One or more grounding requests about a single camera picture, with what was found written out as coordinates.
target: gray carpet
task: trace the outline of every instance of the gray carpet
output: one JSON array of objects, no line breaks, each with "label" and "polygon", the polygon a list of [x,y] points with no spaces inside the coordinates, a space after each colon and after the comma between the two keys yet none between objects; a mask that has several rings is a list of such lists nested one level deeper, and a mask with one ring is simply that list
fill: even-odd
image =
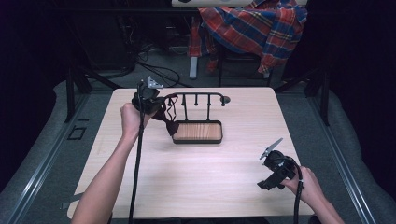
[{"label": "gray carpet", "polygon": [[[205,60],[206,58],[203,58],[199,61],[198,78],[196,80],[188,78],[189,59],[183,54],[152,51],[148,56],[147,63],[172,67],[181,75],[180,81],[187,85],[216,87],[217,76],[205,71]],[[238,74],[245,72],[243,66],[240,66],[239,69],[239,71],[235,71],[235,69],[226,71],[226,75],[230,75],[231,72],[237,72]],[[153,76],[157,81],[164,82],[139,65],[131,74],[111,80],[122,87],[134,88],[138,80],[145,79],[147,76]],[[281,69],[277,71],[275,76],[275,80],[280,80]],[[249,86],[252,83],[257,83],[257,81],[248,80],[245,83],[237,80],[236,83]],[[91,80],[91,84],[94,89],[92,94],[80,95],[77,92],[80,105],[77,114],[69,125],[64,124],[66,118],[64,83],[55,89],[58,101],[47,126],[40,134],[20,170],[0,195],[0,207],[2,208],[0,223],[7,223],[9,220],[19,223],[70,222],[66,215],[67,209],[60,209],[60,207],[62,203],[69,201],[75,191],[111,96],[111,90],[102,83]],[[272,86],[279,84],[279,82],[274,82]],[[318,118],[317,100],[305,98],[301,93],[303,87],[304,83],[287,93],[277,95],[301,163],[315,171],[326,196],[334,204],[346,223],[364,223],[364,218],[361,217],[353,197],[351,198],[347,181],[340,175],[340,169],[337,167],[336,158],[332,152],[334,145],[329,140],[330,132],[361,190],[364,201],[367,202],[369,211],[373,215],[372,223],[393,223],[396,220],[396,204],[374,182],[370,172],[362,163],[359,142],[337,97],[331,94],[329,104],[331,126],[323,127],[322,121]],[[67,140],[73,127],[85,128],[85,133],[80,140]],[[25,187],[29,184],[31,177],[35,175],[36,168],[42,164],[42,160],[55,147],[57,153],[51,154],[54,160],[48,172],[43,175],[43,182],[39,183],[37,191],[30,195],[30,200],[21,200]],[[21,203],[25,203],[25,206],[18,206],[16,211],[15,206]],[[292,217],[268,217],[267,219],[274,224],[292,223]],[[301,223],[307,223],[308,217],[301,217],[300,220]],[[113,223],[125,222],[126,220],[113,221]]]}]

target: table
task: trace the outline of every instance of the table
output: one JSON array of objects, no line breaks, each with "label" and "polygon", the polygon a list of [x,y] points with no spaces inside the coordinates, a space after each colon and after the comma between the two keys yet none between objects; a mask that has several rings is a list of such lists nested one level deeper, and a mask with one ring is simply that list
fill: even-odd
[{"label": "table", "polygon": [[[277,139],[276,150],[299,162],[274,91],[270,88],[180,88],[173,92],[219,92],[231,98],[221,106],[212,96],[210,119],[220,120],[220,144],[174,144],[162,121],[151,120],[144,132],[135,218],[163,217],[263,217],[292,216],[295,196],[288,189],[260,189],[257,183],[272,172],[262,166],[260,155]],[[92,151],[79,180],[76,194],[83,192],[99,171],[121,136],[120,107],[130,102],[134,89],[115,90]],[[189,120],[206,119],[206,99],[187,95]],[[184,119],[181,97],[177,120]],[[127,161],[113,217],[127,218],[134,180],[136,146]],[[73,216],[77,202],[67,215]],[[300,215],[313,211],[301,202]]]}]

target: chair leg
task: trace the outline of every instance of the chair leg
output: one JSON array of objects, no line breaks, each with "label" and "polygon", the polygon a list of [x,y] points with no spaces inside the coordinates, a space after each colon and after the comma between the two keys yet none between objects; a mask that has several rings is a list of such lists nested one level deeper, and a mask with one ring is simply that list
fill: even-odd
[{"label": "chair leg", "polygon": [[219,84],[218,86],[221,87],[221,80],[222,80],[222,72],[223,72],[223,62],[224,62],[224,49],[223,46],[219,46],[219,60],[218,60],[218,67],[219,67]]},{"label": "chair leg", "polygon": [[266,87],[270,87],[270,86],[271,86],[271,80],[272,80],[272,77],[273,77],[273,73],[274,73],[274,68],[271,68],[271,70],[270,70],[270,75],[269,75],[269,77],[268,77]]}]

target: black device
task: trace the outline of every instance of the black device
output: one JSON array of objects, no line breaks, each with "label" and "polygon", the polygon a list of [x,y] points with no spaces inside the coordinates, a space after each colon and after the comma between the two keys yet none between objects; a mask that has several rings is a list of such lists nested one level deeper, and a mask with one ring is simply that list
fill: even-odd
[{"label": "black device", "polygon": [[278,187],[280,189],[285,188],[284,185],[280,184],[286,177],[289,179],[293,179],[295,177],[294,170],[297,171],[299,182],[297,186],[296,199],[294,201],[294,216],[293,223],[298,224],[298,210],[301,198],[301,192],[303,190],[303,175],[301,173],[300,166],[295,162],[292,157],[288,157],[283,155],[280,151],[274,150],[274,148],[283,140],[283,138],[279,138],[276,142],[274,142],[271,146],[265,149],[264,153],[260,157],[260,160],[266,157],[264,163],[262,165],[268,167],[274,173],[271,174],[266,180],[263,180],[257,185],[261,189],[272,189],[274,187]]},{"label": "black device", "polygon": [[158,84],[151,77],[148,77],[148,83],[141,82],[137,92],[134,93],[132,104],[134,107],[145,114],[152,114],[158,109],[165,101],[164,97],[158,97],[160,93],[157,89],[163,88],[163,85]]},{"label": "black device", "polygon": [[289,179],[294,178],[294,163],[294,159],[284,156],[280,151],[271,151],[263,165],[268,167],[274,173],[266,180],[259,182],[257,185],[262,189],[268,190],[274,187],[278,187],[280,189],[285,188],[285,186],[281,185],[280,182],[282,182],[286,177]]}]

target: forearm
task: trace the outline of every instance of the forearm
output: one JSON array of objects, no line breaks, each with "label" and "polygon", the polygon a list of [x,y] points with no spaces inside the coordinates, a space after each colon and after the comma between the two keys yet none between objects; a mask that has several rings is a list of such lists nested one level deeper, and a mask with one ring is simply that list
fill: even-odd
[{"label": "forearm", "polygon": [[113,154],[87,187],[72,223],[106,223],[120,191],[128,155],[137,134],[123,136]]},{"label": "forearm", "polygon": [[326,199],[310,205],[322,224],[341,224],[343,219],[338,215],[334,206]]}]

